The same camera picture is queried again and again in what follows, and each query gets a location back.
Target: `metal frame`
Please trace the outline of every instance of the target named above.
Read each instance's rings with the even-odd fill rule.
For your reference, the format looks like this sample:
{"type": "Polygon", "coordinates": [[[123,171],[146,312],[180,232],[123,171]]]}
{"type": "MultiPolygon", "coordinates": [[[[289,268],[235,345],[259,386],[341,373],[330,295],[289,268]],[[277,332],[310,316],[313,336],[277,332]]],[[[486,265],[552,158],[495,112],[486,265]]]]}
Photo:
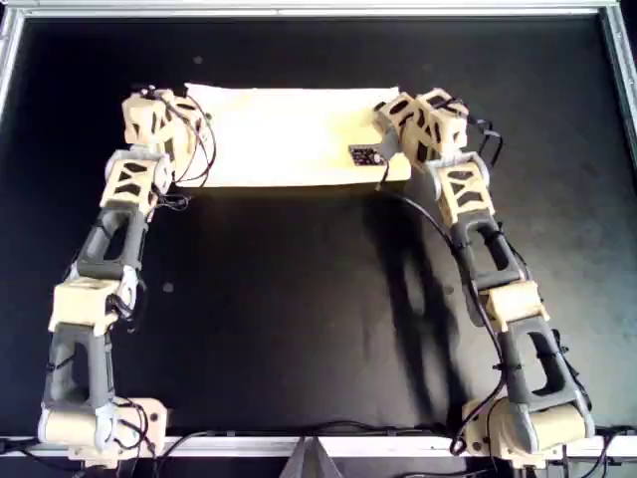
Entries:
{"type": "MultiPolygon", "coordinates": [[[[9,437],[23,439],[26,437],[9,437]]],[[[166,438],[164,449],[180,437],[166,438]]],[[[176,448],[173,458],[287,458],[292,455],[299,436],[255,437],[214,436],[190,438],[176,448]]],[[[439,436],[324,436],[320,443],[331,458],[451,458],[449,438],[439,436]]],[[[637,458],[637,437],[618,436],[608,448],[607,456],[613,458],[637,458]]],[[[601,437],[586,438],[566,446],[569,458],[597,458],[603,447],[601,437]]],[[[41,457],[66,457],[65,446],[40,444],[30,451],[41,457]]],[[[20,452],[11,452],[0,457],[22,457],[20,452]]],[[[463,453],[460,458],[469,458],[463,453]]],[[[552,459],[561,460],[563,450],[557,447],[552,459]]]]}
{"type": "MultiPolygon", "coordinates": [[[[4,0],[0,27],[0,120],[23,27],[30,18],[181,18],[181,17],[308,17],[308,16],[558,16],[599,15],[614,71],[628,143],[637,168],[637,72],[619,4],[616,0],[403,0],[391,8],[380,0],[4,0]]],[[[169,437],[167,444],[178,437],[169,437]]],[[[289,457],[298,437],[203,437],[186,441],[175,457],[289,457]]],[[[332,457],[449,457],[449,440],[442,437],[324,437],[332,457]]],[[[637,457],[637,437],[618,437],[608,455],[637,457]]],[[[601,438],[581,440],[566,447],[569,457],[596,457],[601,438]]],[[[38,456],[66,456],[65,447],[39,445],[38,456]]],[[[11,453],[1,456],[21,456],[11,453]]],[[[562,458],[557,450],[555,459],[562,458]]]]}

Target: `black cable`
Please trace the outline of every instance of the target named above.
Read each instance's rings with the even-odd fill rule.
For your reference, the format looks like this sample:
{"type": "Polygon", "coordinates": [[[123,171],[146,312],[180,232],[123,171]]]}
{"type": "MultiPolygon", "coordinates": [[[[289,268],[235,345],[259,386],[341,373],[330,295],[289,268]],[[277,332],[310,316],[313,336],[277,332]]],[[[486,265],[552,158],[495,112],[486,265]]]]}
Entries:
{"type": "Polygon", "coordinates": [[[458,110],[454,110],[451,108],[451,105],[462,105],[464,106],[465,103],[459,99],[459,98],[450,98],[449,100],[445,100],[442,103],[436,104],[436,105],[432,105],[432,107],[435,110],[446,110],[450,113],[453,113],[455,115],[458,115],[461,118],[464,118],[465,120],[467,120],[467,123],[470,124],[471,126],[476,127],[480,133],[482,134],[482,136],[484,137],[482,140],[482,143],[480,144],[480,147],[478,148],[478,155],[482,156],[485,147],[487,146],[489,140],[493,137],[498,141],[498,145],[496,146],[496,150],[494,151],[494,154],[491,158],[491,168],[496,167],[496,163],[498,162],[498,159],[500,158],[500,153],[502,152],[502,148],[505,145],[505,141],[502,138],[502,135],[499,134],[497,131],[495,131],[493,129],[494,124],[492,121],[489,121],[487,119],[476,119],[474,117],[472,117],[471,115],[464,115],[463,113],[459,112],[458,110]]]}
{"type": "Polygon", "coordinates": [[[137,432],[138,438],[134,445],[124,446],[122,445],[121,442],[119,442],[119,440],[117,439],[115,440],[115,442],[117,442],[117,444],[122,450],[134,450],[135,448],[137,449],[137,454],[134,459],[135,461],[133,462],[132,468],[130,469],[130,476],[133,476],[135,472],[135,468],[137,467],[137,462],[139,461],[139,455],[141,453],[142,443],[146,444],[146,447],[148,448],[148,451],[150,452],[153,458],[155,458],[155,447],[154,447],[154,443],[152,443],[148,439],[148,428],[150,426],[150,420],[148,419],[148,414],[146,413],[146,410],[143,408],[143,406],[139,405],[138,403],[135,403],[130,398],[124,397],[123,400],[126,400],[126,403],[117,403],[116,406],[118,406],[119,408],[134,408],[135,411],[137,412],[137,417],[139,418],[139,426],[136,426],[127,420],[123,420],[123,419],[119,420],[119,423],[121,425],[137,432]]]}
{"type": "Polygon", "coordinates": [[[201,177],[204,177],[205,175],[203,182],[200,184],[200,187],[201,187],[208,180],[208,176],[210,175],[210,169],[212,168],[213,164],[215,163],[215,160],[217,159],[217,136],[215,135],[215,131],[212,129],[212,125],[210,124],[210,119],[208,115],[206,115],[206,112],[203,111],[203,108],[201,108],[201,105],[199,105],[199,103],[191,96],[188,96],[186,98],[188,98],[195,105],[195,107],[197,107],[197,110],[199,110],[199,112],[201,113],[201,116],[203,117],[204,121],[206,121],[206,126],[208,126],[208,130],[210,131],[210,138],[212,139],[212,147],[213,147],[212,157],[210,158],[210,160],[208,160],[208,155],[206,154],[206,169],[203,172],[201,172],[198,176],[188,179],[189,181],[196,181],[197,179],[200,179],[201,177]]]}
{"type": "Polygon", "coordinates": [[[476,312],[480,316],[480,319],[483,325],[485,326],[485,329],[487,329],[487,333],[489,334],[489,337],[498,355],[498,360],[500,364],[500,372],[501,372],[500,379],[498,380],[498,384],[494,387],[491,393],[489,393],[489,395],[487,395],[487,397],[484,400],[482,400],[473,410],[471,410],[471,412],[469,412],[469,414],[465,417],[465,419],[460,424],[460,427],[458,428],[456,434],[452,437],[451,444],[449,446],[449,451],[452,455],[458,456],[462,454],[467,448],[467,443],[464,442],[462,435],[467,429],[467,426],[469,425],[469,423],[476,416],[478,416],[484,410],[484,408],[500,394],[500,392],[503,390],[503,388],[506,385],[505,368],[503,367],[503,364],[505,362],[504,356],[502,353],[502,349],[500,347],[500,343],[498,342],[498,338],[496,337],[496,333],[494,332],[494,329],[491,325],[491,321],[489,320],[489,317],[487,316],[487,312],[485,311],[485,308],[483,307],[482,302],[480,301],[480,296],[479,296],[476,284],[471,279],[469,271],[466,270],[462,261],[460,261],[458,257],[458,250],[456,245],[453,243],[451,237],[449,237],[449,235],[444,231],[442,226],[438,224],[438,222],[424,207],[422,207],[420,204],[418,204],[417,202],[415,202],[414,200],[408,198],[407,196],[403,194],[398,194],[383,188],[383,184],[387,178],[388,170],[389,170],[389,161],[385,160],[385,162],[386,162],[385,174],[383,174],[383,178],[376,185],[376,190],[380,192],[384,192],[396,199],[399,199],[409,204],[414,209],[416,209],[427,219],[427,221],[434,227],[436,232],[438,232],[440,237],[442,237],[442,239],[445,241],[445,244],[449,248],[451,255],[456,261],[456,265],[458,266],[458,269],[460,271],[462,282],[463,284],[467,285],[467,289],[469,290],[471,301],[474,304],[474,307],[476,308],[476,312]]]}
{"type": "Polygon", "coordinates": [[[179,448],[183,443],[185,443],[186,441],[188,441],[191,438],[196,438],[196,437],[199,437],[199,436],[210,436],[211,434],[214,435],[214,432],[196,431],[194,433],[190,433],[189,435],[182,436],[177,441],[175,441],[172,445],[170,445],[170,447],[168,447],[168,449],[164,453],[161,454],[160,457],[158,457],[158,458],[156,458],[154,460],[153,465],[152,465],[152,476],[153,476],[153,478],[159,478],[160,477],[163,465],[166,463],[166,461],[168,461],[168,457],[170,456],[170,454],[173,451],[175,451],[177,448],[179,448]]]}
{"type": "MultiPolygon", "coordinates": [[[[199,131],[197,131],[195,129],[195,126],[193,126],[190,121],[188,120],[187,117],[185,117],[176,107],[174,107],[171,103],[169,103],[164,97],[162,97],[161,95],[158,95],[156,90],[154,88],[149,88],[148,90],[146,90],[146,96],[151,99],[151,100],[158,100],[162,103],[164,103],[164,105],[166,106],[166,108],[173,113],[176,117],[178,117],[181,122],[183,122],[186,127],[188,127],[190,129],[190,131],[194,134],[196,142],[199,143],[199,145],[201,145],[201,150],[204,153],[204,156],[206,156],[206,163],[208,163],[208,151],[206,150],[206,146],[203,142],[203,139],[201,139],[201,135],[199,134],[199,131]]],[[[183,171],[183,173],[181,174],[181,176],[178,179],[175,179],[175,182],[180,182],[182,180],[184,180],[184,176],[186,175],[186,172],[188,172],[188,169],[190,168],[190,165],[192,164],[192,161],[194,160],[195,154],[197,152],[197,147],[195,146],[195,148],[192,151],[192,156],[190,157],[190,161],[188,163],[188,167],[186,167],[183,171]]]]}
{"type": "Polygon", "coordinates": [[[604,431],[608,434],[604,436],[603,438],[604,446],[602,447],[601,452],[599,453],[599,456],[593,463],[593,466],[590,468],[590,470],[584,473],[580,478],[590,478],[597,471],[597,469],[599,469],[600,466],[603,466],[603,470],[604,470],[602,474],[602,478],[603,478],[608,471],[608,457],[606,456],[606,454],[608,453],[608,448],[610,448],[610,445],[612,444],[613,440],[617,438],[619,435],[625,435],[630,432],[633,432],[633,433],[637,432],[637,428],[635,428],[634,426],[620,425],[620,426],[610,426],[604,431]]]}
{"type": "Polygon", "coordinates": [[[493,465],[494,470],[496,470],[496,472],[498,472],[498,465],[496,464],[496,458],[494,458],[493,442],[491,441],[491,414],[496,408],[496,405],[498,405],[498,403],[500,403],[501,400],[502,399],[499,398],[496,401],[494,401],[494,404],[489,409],[489,413],[487,413],[487,441],[489,441],[487,445],[489,446],[489,458],[491,459],[491,464],[493,465]]]}
{"type": "Polygon", "coordinates": [[[64,472],[67,472],[67,473],[76,473],[78,471],[78,468],[76,468],[76,467],[71,468],[69,466],[59,465],[59,464],[54,463],[52,461],[45,460],[44,458],[31,453],[29,450],[25,449],[25,450],[19,450],[19,451],[23,455],[31,458],[32,460],[34,460],[34,461],[40,463],[41,465],[44,465],[47,468],[50,468],[52,470],[64,471],[64,472]]]}

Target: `beige plastic bracket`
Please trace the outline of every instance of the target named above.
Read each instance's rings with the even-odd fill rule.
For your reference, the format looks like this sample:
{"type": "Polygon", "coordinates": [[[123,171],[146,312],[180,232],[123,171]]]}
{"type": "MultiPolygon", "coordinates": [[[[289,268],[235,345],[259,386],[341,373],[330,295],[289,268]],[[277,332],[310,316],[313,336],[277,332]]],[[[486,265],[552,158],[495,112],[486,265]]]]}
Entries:
{"type": "Polygon", "coordinates": [[[467,108],[459,104],[434,108],[430,103],[451,98],[435,89],[412,102],[409,112],[413,117],[405,123],[401,139],[405,155],[416,167],[442,155],[457,154],[467,145],[467,108]]]}
{"type": "Polygon", "coordinates": [[[507,332],[508,323],[519,319],[538,315],[550,319],[534,281],[513,282],[481,295],[487,299],[487,313],[498,332],[507,332]]]}
{"type": "Polygon", "coordinates": [[[128,144],[141,144],[153,152],[168,154],[174,165],[175,178],[179,179],[190,166],[197,148],[197,136],[193,130],[203,133],[205,119],[190,99],[176,97],[171,90],[158,90],[156,93],[192,128],[184,124],[164,102],[135,93],[121,104],[124,138],[128,144]]]}
{"type": "Polygon", "coordinates": [[[446,108],[434,108],[432,103],[451,100],[452,97],[444,90],[436,88],[425,95],[416,97],[418,108],[425,117],[425,129],[428,133],[429,144],[440,154],[458,152],[467,145],[467,116],[469,110],[464,105],[451,103],[446,108]]]}
{"type": "MultiPolygon", "coordinates": [[[[480,400],[473,400],[463,407],[463,414],[471,412],[480,400]]],[[[541,453],[528,454],[518,445],[516,433],[509,413],[509,401],[500,398],[469,423],[465,430],[467,451],[472,456],[489,456],[489,443],[492,454],[503,460],[511,460],[514,468],[534,466],[543,469],[546,461],[559,456],[559,445],[570,443],[585,437],[584,420],[572,405],[559,405],[531,415],[531,423],[539,440],[541,453]]]]}
{"type": "MultiPolygon", "coordinates": [[[[140,405],[148,417],[148,433],[146,438],[149,443],[154,444],[155,454],[148,449],[148,443],[142,441],[139,448],[140,458],[152,458],[156,454],[161,453],[165,446],[166,439],[166,423],[168,420],[168,411],[160,401],[154,398],[132,398],[130,401],[140,405]]],[[[115,399],[116,403],[127,403],[121,398],[115,399]]],[[[143,429],[143,416],[140,417],[137,410],[133,407],[118,407],[118,420],[125,420],[140,429],[143,429]]],[[[76,419],[60,420],[59,424],[53,423],[50,426],[58,426],[60,428],[61,439],[64,436],[70,436],[70,429],[76,428],[73,433],[74,438],[85,435],[87,443],[91,443],[95,433],[95,418],[90,416],[78,416],[76,419]]],[[[117,423],[114,430],[114,438],[121,442],[124,446],[131,446],[138,441],[138,435],[130,428],[117,423]]],[[[117,467],[119,460],[129,460],[137,456],[137,448],[132,450],[122,450],[119,445],[113,441],[103,452],[98,452],[91,446],[71,446],[69,448],[69,459],[75,461],[84,461],[87,466],[101,465],[109,469],[117,467]]]]}
{"type": "Polygon", "coordinates": [[[117,314],[106,313],[106,298],[115,294],[119,281],[78,277],[56,286],[49,331],[58,323],[93,326],[96,337],[103,336],[117,320],[117,314]]]}
{"type": "Polygon", "coordinates": [[[391,102],[383,105],[377,113],[390,120],[393,128],[400,134],[408,120],[413,117],[413,102],[413,98],[406,93],[401,93],[391,102]]]}
{"type": "Polygon", "coordinates": [[[480,168],[473,162],[438,168],[441,196],[438,201],[445,224],[451,227],[465,212],[496,213],[480,168]]]}
{"type": "Polygon", "coordinates": [[[106,182],[100,207],[109,201],[137,204],[144,216],[157,204],[157,195],[152,192],[156,161],[147,159],[121,159],[115,161],[106,182]]]}

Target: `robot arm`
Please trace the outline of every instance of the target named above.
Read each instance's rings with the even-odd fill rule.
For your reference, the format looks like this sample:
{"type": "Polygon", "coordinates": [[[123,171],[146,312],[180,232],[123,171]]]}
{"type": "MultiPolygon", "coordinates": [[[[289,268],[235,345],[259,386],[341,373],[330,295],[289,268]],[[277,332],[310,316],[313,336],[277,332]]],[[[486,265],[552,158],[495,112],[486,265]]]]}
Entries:
{"type": "Polygon", "coordinates": [[[146,443],[147,451],[152,454],[163,446],[166,410],[158,401],[117,402],[110,330],[118,321],[133,320],[148,225],[170,185],[189,173],[207,121],[198,105],[171,91],[134,94],[122,109],[131,148],[116,151],[108,161],[98,219],[69,276],[55,288],[38,426],[42,442],[76,447],[75,459],[115,457],[115,463],[122,458],[121,445],[138,437],[121,423],[138,422],[141,428],[144,420],[136,418],[141,412],[145,427],[152,428],[147,435],[154,437],[146,443]],[[85,384],[74,381],[79,348],[88,361],[85,384]]]}
{"type": "Polygon", "coordinates": [[[491,443],[494,456],[515,466],[541,466],[555,445],[593,436],[594,424],[548,326],[537,284],[494,219],[489,171],[477,153],[461,150],[467,145],[468,118],[467,108],[442,90],[415,99],[401,94],[376,108],[385,149],[396,144],[391,152],[402,151],[427,176],[458,260],[472,322],[496,339],[508,396],[494,396],[482,410],[479,401],[464,407],[468,450],[484,456],[491,443]],[[491,270],[475,260],[479,245],[472,244],[470,233],[476,232],[493,259],[491,270]],[[541,389],[531,390],[525,378],[518,348],[525,335],[546,375],[541,389]]]}

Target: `black tabletop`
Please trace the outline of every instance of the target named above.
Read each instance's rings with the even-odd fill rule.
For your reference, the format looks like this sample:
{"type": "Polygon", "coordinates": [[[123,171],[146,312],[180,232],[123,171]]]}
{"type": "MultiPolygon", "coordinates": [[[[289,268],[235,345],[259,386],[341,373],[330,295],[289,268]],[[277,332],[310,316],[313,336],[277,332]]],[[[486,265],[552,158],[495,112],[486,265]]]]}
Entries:
{"type": "MultiPolygon", "coordinates": [[[[35,431],[53,287],[124,146],[121,101],[186,81],[442,87],[493,120],[497,218],[597,421],[637,418],[637,201],[596,19],[31,20],[21,48],[0,129],[2,432],[35,431]]],[[[451,256],[401,204],[371,186],[191,192],[150,225],[143,328],[113,338],[117,393],[161,399],[172,431],[445,422],[495,385],[451,256]]]]}

